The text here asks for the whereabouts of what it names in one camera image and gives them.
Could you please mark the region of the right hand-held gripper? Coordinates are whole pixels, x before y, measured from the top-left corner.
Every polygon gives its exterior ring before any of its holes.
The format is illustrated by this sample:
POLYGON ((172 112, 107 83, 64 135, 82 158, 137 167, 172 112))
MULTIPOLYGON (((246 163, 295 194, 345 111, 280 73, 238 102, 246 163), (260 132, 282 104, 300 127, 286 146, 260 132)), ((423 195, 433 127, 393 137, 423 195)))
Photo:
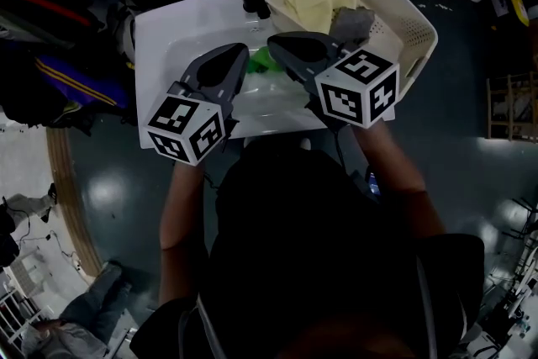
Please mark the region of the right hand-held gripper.
MULTIPOLYGON (((267 41, 274 61, 297 82, 309 82, 308 62, 337 56, 337 40, 320 32, 274 34, 267 41)), ((399 63, 367 43, 314 78, 323 114, 368 129, 378 120, 394 120, 399 100, 399 63)))

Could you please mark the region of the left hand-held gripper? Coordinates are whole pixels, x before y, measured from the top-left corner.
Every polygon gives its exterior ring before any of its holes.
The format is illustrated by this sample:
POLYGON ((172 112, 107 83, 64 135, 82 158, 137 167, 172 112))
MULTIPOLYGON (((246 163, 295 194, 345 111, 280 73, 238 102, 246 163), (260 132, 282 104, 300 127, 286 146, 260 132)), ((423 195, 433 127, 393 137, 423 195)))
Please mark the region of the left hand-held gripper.
POLYGON ((246 45, 217 47, 192 61, 180 82, 153 103, 146 117, 146 133, 161 156, 197 166, 238 121, 222 103, 209 98, 232 98, 242 83, 250 59, 246 45), (187 87, 199 92, 189 92, 187 87))

